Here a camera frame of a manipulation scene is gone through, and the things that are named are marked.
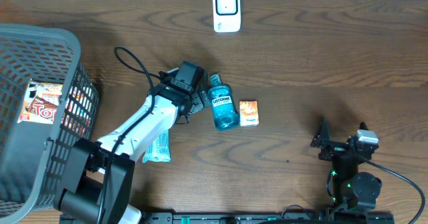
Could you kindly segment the chocolate bar wrapper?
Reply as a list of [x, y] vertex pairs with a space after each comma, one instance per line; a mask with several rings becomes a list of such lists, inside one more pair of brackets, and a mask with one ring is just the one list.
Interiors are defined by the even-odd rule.
[[42, 98], [35, 97], [32, 102], [24, 100], [23, 108], [17, 122], [53, 124], [57, 111], [57, 105], [52, 104]]

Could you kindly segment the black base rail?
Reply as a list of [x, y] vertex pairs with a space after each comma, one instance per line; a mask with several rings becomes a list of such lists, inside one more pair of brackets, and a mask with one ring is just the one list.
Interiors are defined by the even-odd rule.
[[394, 224], [391, 214], [372, 214], [358, 219], [336, 216], [334, 221], [319, 215], [303, 212], [286, 212], [285, 214], [172, 214], [172, 213], [143, 213], [140, 223], [144, 224], [256, 224], [256, 223], [368, 223]]

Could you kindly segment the blue Listerine mouthwash bottle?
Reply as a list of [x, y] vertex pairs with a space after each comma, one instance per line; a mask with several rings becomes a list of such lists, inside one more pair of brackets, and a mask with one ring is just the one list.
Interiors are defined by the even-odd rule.
[[211, 75], [210, 82], [208, 97], [217, 131], [237, 127], [239, 125], [239, 114], [235, 109], [231, 88], [221, 81], [219, 74]]

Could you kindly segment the cream snack bag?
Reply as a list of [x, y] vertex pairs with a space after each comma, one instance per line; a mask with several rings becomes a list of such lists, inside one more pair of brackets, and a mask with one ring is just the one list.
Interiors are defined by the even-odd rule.
[[49, 82], [29, 82], [28, 90], [31, 99], [35, 97], [42, 98], [48, 102], [54, 103], [59, 100], [62, 95], [62, 84]]

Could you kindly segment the white barcode scanner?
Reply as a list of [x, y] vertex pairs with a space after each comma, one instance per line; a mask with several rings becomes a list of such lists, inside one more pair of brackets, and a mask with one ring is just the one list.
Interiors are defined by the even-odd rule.
[[241, 28], [241, 0], [212, 0], [213, 29], [217, 33], [234, 33]]

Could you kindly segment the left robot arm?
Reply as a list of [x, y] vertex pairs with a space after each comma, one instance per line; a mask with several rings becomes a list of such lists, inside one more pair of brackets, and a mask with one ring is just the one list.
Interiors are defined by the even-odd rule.
[[129, 203], [137, 160], [180, 118], [206, 107], [205, 70], [172, 69], [152, 85], [142, 106], [110, 134], [73, 145], [53, 206], [83, 223], [139, 223]]

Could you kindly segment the grey plastic basket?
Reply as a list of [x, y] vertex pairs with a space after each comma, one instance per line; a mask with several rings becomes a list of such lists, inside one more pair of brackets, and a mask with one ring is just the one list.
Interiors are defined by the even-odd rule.
[[[89, 138], [99, 95], [64, 29], [1, 24], [1, 222], [49, 209], [75, 141]], [[29, 83], [60, 84], [51, 124], [19, 121]]]

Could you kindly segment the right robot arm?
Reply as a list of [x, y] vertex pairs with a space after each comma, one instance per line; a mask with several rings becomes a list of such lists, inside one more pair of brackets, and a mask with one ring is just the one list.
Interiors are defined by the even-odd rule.
[[326, 218], [331, 221], [366, 219], [368, 212], [376, 207], [382, 181], [370, 173], [360, 172], [358, 166], [371, 159], [379, 148], [377, 135], [361, 122], [356, 134], [345, 142], [333, 141], [327, 121], [322, 118], [310, 146], [320, 149], [320, 160], [332, 163], [326, 188], [334, 204], [326, 209]]

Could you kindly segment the teal wet wipes pack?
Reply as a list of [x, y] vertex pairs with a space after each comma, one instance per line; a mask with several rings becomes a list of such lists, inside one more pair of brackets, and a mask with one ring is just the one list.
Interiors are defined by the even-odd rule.
[[143, 163], [171, 162], [169, 130], [162, 132], [144, 152]]

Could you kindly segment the small orange box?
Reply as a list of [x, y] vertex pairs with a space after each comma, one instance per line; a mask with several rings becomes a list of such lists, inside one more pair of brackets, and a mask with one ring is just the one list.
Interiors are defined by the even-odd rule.
[[240, 101], [239, 116], [240, 126], [257, 126], [259, 124], [257, 101]]

